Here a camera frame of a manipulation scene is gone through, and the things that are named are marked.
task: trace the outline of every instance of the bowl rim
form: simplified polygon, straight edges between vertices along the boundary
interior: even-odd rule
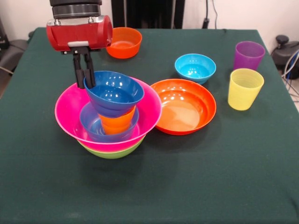
[[[115,151],[115,152],[102,152],[102,151],[97,151],[97,150],[91,149],[90,147],[84,145],[84,144],[83,144],[82,142],[80,142],[80,141],[78,141],[78,142],[79,142],[79,144],[82,145],[84,148],[88,148],[88,150],[93,151],[93,152],[95,152],[95,153],[101,153],[101,154],[116,154],[116,153],[123,153],[123,152],[125,152],[125,151],[127,151],[127,150],[129,150],[129,149],[131,149],[131,148],[133,148],[133,147],[135,147],[136,145],[141,144],[141,143],[143,142],[144,138],[145,138],[145,136],[143,136],[143,137],[140,139],[140,141],[138,141],[136,144],[132,145],[131,147],[122,149],[122,150],[120,150],[120,151]]]
[[[112,30],[116,30],[116,29],[129,29],[129,30],[132,30],[132,31],[134,31],[135,33],[138,34],[138,36],[140,37],[140,41],[137,44],[133,45],[133,46],[130,46],[130,47],[127,47],[127,48],[121,48],[121,49],[113,47],[112,43],[111,43],[111,45],[109,47],[107,47],[108,49],[127,50],[127,49],[132,49],[132,48],[134,48],[134,47],[136,47],[136,46],[138,46],[138,45],[141,44],[141,42],[142,42],[142,34],[137,29],[130,28],[130,27],[115,27]]]
[[[103,71],[95,71],[94,73],[101,73],[101,72],[111,72],[111,73],[116,73],[116,74],[120,74],[122,76],[125,76],[125,77],[128,77],[128,78],[133,78],[133,77],[130,77],[130,76],[127,76],[125,74],[122,74],[122,73],[119,73],[119,72],[116,72],[116,71],[108,71],[108,70],[103,70]],[[140,100],[142,100],[142,98],[144,97],[144,89],[143,87],[136,81],[133,79],[134,82],[136,82],[141,90],[142,90],[142,97],[139,99],[139,100],[135,100],[133,102],[129,102],[129,103],[119,103],[119,102],[114,102],[114,101],[110,101],[110,100],[106,100],[104,98],[101,98],[99,96],[97,96],[96,94],[94,94],[93,92],[90,91],[90,89],[87,87],[86,85],[86,78],[83,79],[83,83],[84,83],[84,87],[85,87],[85,90],[88,94],[91,94],[92,96],[96,97],[96,99],[100,99],[100,100],[104,100],[105,102],[108,102],[108,103],[111,103],[111,104],[120,104],[120,105],[130,105],[130,104],[137,104]]]
[[[81,109],[81,111],[80,111],[80,114],[79,114],[79,119],[80,119],[81,125],[82,125],[86,130],[90,131],[90,132],[93,133],[93,134],[100,135],[100,136],[107,136],[107,135],[98,134],[98,133],[96,133],[96,132],[93,132],[93,131],[91,131],[90,129],[88,129],[85,125],[83,125],[83,123],[82,123],[82,121],[81,121],[81,114],[82,114],[83,109],[84,109],[85,107],[87,107],[87,106],[91,106],[91,107],[93,108],[93,105],[92,105],[91,102],[88,102],[87,104],[85,104],[85,105],[82,107],[82,109]],[[138,123],[138,119],[139,119],[139,110],[138,110],[137,107],[135,108],[133,117],[134,117],[134,116],[137,117],[135,123],[134,123],[131,127],[129,127],[126,131],[124,131],[124,132],[128,133],[129,131],[131,131],[132,129],[134,129],[135,126],[137,125],[137,123]],[[114,136],[114,137],[116,137],[117,135],[122,135],[122,134],[124,134],[124,132],[122,132],[122,133],[118,133],[118,134],[111,134],[111,135],[108,135],[108,136]]]
[[[133,78],[135,81],[138,80],[139,82],[142,82],[146,85],[148,85],[147,83],[137,79],[137,78]],[[56,122],[58,123],[58,125],[62,128],[62,130],[64,132],[66,132],[68,135],[70,135],[71,137],[73,137],[74,139],[76,140],[79,140],[79,141],[82,141],[82,142],[87,142],[87,143],[91,143],[91,144],[95,144],[95,145],[115,145],[116,143],[115,142],[96,142],[96,141],[90,141],[90,140],[86,140],[86,139],[83,139],[83,138],[78,138],[77,136],[75,136],[74,134],[70,133],[69,131],[67,131],[63,126],[62,124],[60,123],[59,119],[58,119],[58,114],[57,114],[57,105],[58,105],[58,102],[60,101],[60,98],[64,95],[65,92],[68,91],[68,89],[70,88],[73,88],[73,86],[75,86],[77,88],[77,83],[73,83],[72,85],[70,85],[68,88],[66,88],[61,94],[60,96],[58,97],[56,103],[55,103],[55,109],[54,109],[54,114],[55,114],[55,119],[56,119]],[[160,106],[161,106],[161,111],[159,113],[159,116],[158,116],[158,119],[157,121],[151,126],[151,128],[149,128],[145,133],[143,134],[140,134],[132,139],[129,139],[129,140],[126,140],[126,141],[120,141],[118,142],[117,144],[122,144],[122,143],[128,143],[128,142],[131,142],[131,141],[134,141],[134,140],[137,140],[139,138],[142,138],[143,136],[145,136],[147,133],[149,133],[155,126],[156,124],[159,122],[160,118],[161,118],[161,115],[162,115],[162,102],[161,102],[161,99],[159,97],[159,95],[157,94],[157,92],[151,88],[153,91],[152,93],[157,97],[157,99],[159,100],[159,103],[160,103]]]
[[[177,68],[177,62],[178,62],[178,60],[180,60],[182,57],[184,57],[184,56],[191,56],[191,55],[197,55],[197,56],[203,56],[203,57],[205,57],[206,59],[210,60],[210,61],[214,64],[215,68],[214,68],[213,72],[212,72],[210,75],[208,75],[208,76],[200,77],[200,78],[194,78],[194,77],[190,77],[190,78],[192,78],[192,79],[194,79],[194,80],[202,80],[202,79],[210,78],[210,77],[216,72],[216,70],[217,70],[217,66],[216,66],[216,63],[213,61],[213,59],[211,59],[210,57],[208,57],[208,56],[206,56],[206,55],[196,54],[196,53],[190,53],[190,54],[184,54],[184,55],[181,55],[180,57],[178,57],[178,58],[176,59],[176,61],[175,61],[175,63],[174,63],[174,67],[175,67],[176,71],[177,71],[181,76],[186,77],[186,78],[189,78],[188,76],[182,74],[182,73],[178,70],[178,68]]]
[[[216,111],[217,111],[217,104],[216,104],[216,100],[215,100],[214,96],[212,95],[212,93],[211,93],[207,88],[205,88],[204,86],[202,86],[202,85],[200,85],[200,84],[198,84],[198,83],[196,83],[196,82],[193,82],[193,81],[190,81],[190,80],[187,80],[187,79],[180,79],[180,78],[164,79],[164,80],[161,80],[161,81],[158,81],[158,82],[152,84],[151,87],[152,87],[153,85],[156,85],[156,84],[158,84],[158,83],[163,83],[163,82],[165,82],[165,81],[167,81],[167,82],[168,82],[168,81],[174,81],[174,82],[186,82],[186,83],[191,83],[191,84],[194,84],[194,85],[198,86],[199,88],[204,89],[204,91],[206,91],[206,92],[208,93],[208,95],[211,96],[211,98],[212,98],[212,100],[213,100],[213,104],[214,104],[214,106],[215,106],[215,110],[214,110],[214,112],[213,112],[211,118],[210,118],[209,120],[207,120],[207,122],[205,122],[205,124],[203,124],[203,125],[201,125],[201,126],[199,126],[199,127],[196,127],[196,128],[194,128],[194,129],[192,129],[192,130],[189,130],[189,131],[173,131],[173,130],[166,129],[166,128],[162,127],[162,126],[159,126],[159,125],[157,124],[157,127],[158,127],[158,128],[162,128],[162,129],[167,130],[167,131],[172,131],[173,133],[188,133],[188,132],[190,132],[190,131],[197,131],[197,130],[203,128],[204,126],[206,126],[207,124],[209,124],[209,123],[213,120],[213,118],[215,117]]]

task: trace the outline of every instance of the green tablecloth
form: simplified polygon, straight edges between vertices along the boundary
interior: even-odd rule
[[[148,84],[178,77],[186,53],[211,57],[205,87],[217,113],[186,136],[152,130],[129,156],[98,158],[55,121],[61,92],[75,82],[72,56],[37,29],[0,100],[0,223],[298,223],[299,115],[267,53],[265,85],[252,108],[227,104],[235,45],[262,43],[254,30],[141,30],[128,60],[93,53],[95,70]]]

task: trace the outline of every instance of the black cylinder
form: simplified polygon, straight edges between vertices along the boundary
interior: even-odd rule
[[[100,16],[100,6],[97,4],[63,5],[52,8],[54,19],[80,18]]]
[[[102,5],[102,0],[50,0],[52,7],[63,5],[78,5],[78,4],[97,4]]]

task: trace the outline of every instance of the plastic bowl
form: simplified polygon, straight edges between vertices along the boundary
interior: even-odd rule
[[[216,71],[215,62],[199,54],[183,55],[176,60],[174,66],[182,78],[199,84],[205,83]]]
[[[142,86],[129,76],[114,71],[94,73],[96,86],[84,86],[93,107],[103,116],[116,118],[132,109],[144,96]]]
[[[70,136],[80,141],[86,147],[101,152],[117,152],[132,147],[151,131],[161,117],[162,105],[158,94],[146,83],[137,81],[144,89],[144,97],[136,105],[139,111],[139,119],[131,138],[117,143],[105,143],[92,141],[83,128],[79,115],[82,108],[89,102],[85,90],[73,84],[68,87],[58,98],[55,105],[55,118],[58,125]]]
[[[99,114],[105,134],[119,134],[129,129],[136,106],[118,118],[108,118]]]
[[[112,57],[125,59],[134,57],[140,48],[141,33],[129,27],[113,28],[112,43],[107,47],[107,52]]]
[[[93,150],[87,146],[85,146],[84,144],[80,143],[88,152],[104,158],[104,159],[119,159],[121,157],[124,157],[128,154],[130,154],[131,152],[133,152],[135,149],[137,149],[137,147],[142,143],[144,138],[142,138],[139,142],[137,142],[135,145],[133,145],[132,147],[126,148],[124,150],[118,151],[118,152],[112,152],[112,153],[105,153],[105,152],[99,152],[96,150]]]
[[[185,79],[166,79],[152,85],[162,100],[157,128],[173,135],[193,133],[216,114],[216,101],[202,85]]]
[[[135,110],[132,121],[129,122],[129,127],[126,131],[118,134],[106,134],[98,117],[96,110],[91,103],[86,104],[80,113],[80,122],[87,131],[88,136],[93,141],[98,142],[120,142],[128,140],[137,124],[139,118],[138,109]]]

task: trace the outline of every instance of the orange bowl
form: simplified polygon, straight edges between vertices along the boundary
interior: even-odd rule
[[[138,53],[141,41],[142,35],[138,30],[129,27],[117,27],[113,28],[112,43],[106,49],[112,57],[130,58]]]
[[[198,83],[166,79],[151,87],[162,101],[162,116],[156,125],[162,132],[190,134],[207,125],[216,114],[214,97]]]
[[[101,119],[105,134],[119,134],[128,130],[135,110],[136,106],[132,107],[128,113],[117,118],[108,118],[98,114],[99,118]]]

